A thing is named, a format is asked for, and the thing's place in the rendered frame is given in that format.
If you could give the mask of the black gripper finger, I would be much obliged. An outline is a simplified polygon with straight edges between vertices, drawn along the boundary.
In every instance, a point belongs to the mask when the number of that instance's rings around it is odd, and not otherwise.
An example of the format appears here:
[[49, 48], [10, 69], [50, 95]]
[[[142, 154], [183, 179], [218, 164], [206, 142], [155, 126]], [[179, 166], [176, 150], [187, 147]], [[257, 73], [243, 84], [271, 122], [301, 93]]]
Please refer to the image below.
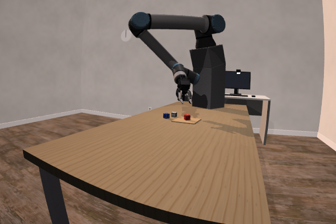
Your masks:
[[188, 97], [189, 103], [191, 104], [191, 102], [192, 102], [192, 93], [191, 93], [190, 90], [187, 91], [186, 97]]
[[182, 91], [179, 92], [178, 90], [176, 90], [176, 96], [180, 100], [180, 102], [183, 104], [183, 100], [182, 100], [181, 95], [182, 95]]

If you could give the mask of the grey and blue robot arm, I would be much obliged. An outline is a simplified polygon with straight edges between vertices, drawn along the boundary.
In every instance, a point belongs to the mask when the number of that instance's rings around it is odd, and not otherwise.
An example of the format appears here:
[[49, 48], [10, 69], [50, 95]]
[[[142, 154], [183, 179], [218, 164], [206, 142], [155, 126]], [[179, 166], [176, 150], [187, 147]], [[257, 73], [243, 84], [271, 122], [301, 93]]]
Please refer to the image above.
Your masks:
[[[131, 22], [131, 23], [130, 23]], [[216, 46], [212, 34], [221, 33], [225, 29], [224, 18], [219, 15], [185, 16], [167, 14], [135, 13], [128, 22], [131, 33], [140, 38], [173, 72], [174, 81], [180, 74], [191, 84], [196, 85], [199, 74], [183, 67], [175, 58], [152, 36], [148, 29], [185, 29], [195, 30], [196, 49]], [[198, 45], [197, 45], [198, 44]]]

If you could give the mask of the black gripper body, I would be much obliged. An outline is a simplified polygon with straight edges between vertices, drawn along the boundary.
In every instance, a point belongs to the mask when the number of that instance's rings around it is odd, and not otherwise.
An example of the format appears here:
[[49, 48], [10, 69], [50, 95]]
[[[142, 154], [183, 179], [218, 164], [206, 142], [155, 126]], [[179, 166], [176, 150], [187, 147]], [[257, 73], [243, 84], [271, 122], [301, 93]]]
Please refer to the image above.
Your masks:
[[[181, 79], [181, 77], [182, 77], [182, 79]], [[178, 83], [178, 81], [179, 81], [179, 83]], [[189, 79], [186, 79], [184, 74], [180, 74], [180, 76], [176, 78], [176, 83], [177, 83], [177, 87], [178, 87], [177, 90], [179, 92], [182, 91], [182, 94], [186, 94], [187, 91], [190, 89], [190, 86], [191, 86]]]

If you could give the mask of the red die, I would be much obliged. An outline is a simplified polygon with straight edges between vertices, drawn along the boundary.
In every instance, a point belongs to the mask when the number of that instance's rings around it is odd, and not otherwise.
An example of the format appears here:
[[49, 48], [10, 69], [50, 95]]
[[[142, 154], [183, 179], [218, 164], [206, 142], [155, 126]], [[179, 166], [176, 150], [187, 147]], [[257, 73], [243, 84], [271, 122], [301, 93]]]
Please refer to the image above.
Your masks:
[[190, 120], [190, 119], [191, 119], [191, 116], [189, 114], [184, 115], [184, 120]]

